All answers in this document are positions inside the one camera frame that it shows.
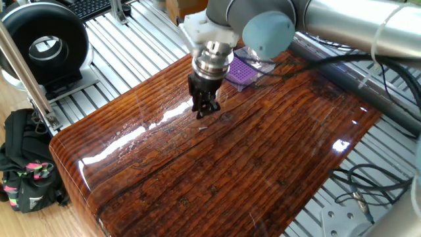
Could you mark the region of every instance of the glossy wooden board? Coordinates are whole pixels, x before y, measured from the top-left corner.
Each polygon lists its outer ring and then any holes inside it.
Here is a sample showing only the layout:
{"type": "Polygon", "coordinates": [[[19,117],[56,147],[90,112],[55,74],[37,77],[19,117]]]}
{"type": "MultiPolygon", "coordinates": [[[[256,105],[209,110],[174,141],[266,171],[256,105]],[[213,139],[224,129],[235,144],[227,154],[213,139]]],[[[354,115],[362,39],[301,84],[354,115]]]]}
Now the glossy wooden board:
{"type": "MultiPolygon", "coordinates": [[[[287,51],[277,61],[300,60],[287,51]]],[[[181,59],[53,138],[94,231],[279,236],[380,116],[312,71],[241,93],[224,82],[221,111],[196,120],[190,64],[181,59]]]]}

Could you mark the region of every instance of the black backpack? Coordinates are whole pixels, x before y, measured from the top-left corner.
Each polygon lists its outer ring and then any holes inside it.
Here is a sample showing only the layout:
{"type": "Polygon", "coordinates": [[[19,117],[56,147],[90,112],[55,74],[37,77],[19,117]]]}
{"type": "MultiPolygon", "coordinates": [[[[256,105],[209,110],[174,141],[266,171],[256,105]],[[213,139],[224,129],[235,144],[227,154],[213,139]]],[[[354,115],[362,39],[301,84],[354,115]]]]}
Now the black backpack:
{"type": "Polygon", "coordinates": [[[6,142],[0,148],[3,188],[15,211],[38,211],[68,196],[49,152],[51,137],[33,109],[12,112],[5,122],[6,142]]]}

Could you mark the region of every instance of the keyboard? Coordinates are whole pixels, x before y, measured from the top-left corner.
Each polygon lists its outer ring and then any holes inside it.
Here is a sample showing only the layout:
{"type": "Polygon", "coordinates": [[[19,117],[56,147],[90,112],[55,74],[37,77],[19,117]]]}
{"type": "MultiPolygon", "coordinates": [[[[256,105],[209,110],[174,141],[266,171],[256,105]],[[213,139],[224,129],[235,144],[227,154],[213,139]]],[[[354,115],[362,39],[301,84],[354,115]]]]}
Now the keyboard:
{"type": "Polygon", "coordinates": [[[110,0],[77,0],[68,8],[74,12],[80,20],[87,21],[100,14],[111,10],[110,0]]]}

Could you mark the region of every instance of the purple object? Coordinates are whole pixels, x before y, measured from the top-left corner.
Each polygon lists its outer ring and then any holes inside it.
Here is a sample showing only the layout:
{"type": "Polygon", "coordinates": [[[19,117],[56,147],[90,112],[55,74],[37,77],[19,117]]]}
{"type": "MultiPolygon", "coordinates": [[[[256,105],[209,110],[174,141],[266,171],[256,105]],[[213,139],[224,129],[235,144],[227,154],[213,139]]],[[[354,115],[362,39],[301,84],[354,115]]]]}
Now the purple object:
{"type": "Polygon", "coordinates": [[[241,62],[238,58],[234,57],[234,60],[230,65],[230,72],[226,78],[232,82],[244,85],[241,86],[232,84],[240,92],[257,79],[256,75],[257,72],[255,70],[241,62]]]}

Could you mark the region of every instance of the robotic arm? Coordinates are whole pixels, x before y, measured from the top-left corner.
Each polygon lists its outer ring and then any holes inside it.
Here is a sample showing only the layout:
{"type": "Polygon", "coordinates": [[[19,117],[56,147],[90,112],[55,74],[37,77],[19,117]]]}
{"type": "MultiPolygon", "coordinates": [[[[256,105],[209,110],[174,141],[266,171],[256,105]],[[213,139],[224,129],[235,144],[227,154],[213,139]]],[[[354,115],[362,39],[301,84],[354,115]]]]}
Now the robotic arm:
{"type": "Polygon", "coordinates": [[[304,31],[367,53],[375,41],[377,55],[419,60],[419,22],[420,7],[392,1],[209,0],[205,11],[186,16],[180,24],[193,55],[193,111],[201,118],[220,109],[215,93],[240,36],[262,59],[278,56],[289,47],[295,31],[304,31]]]}

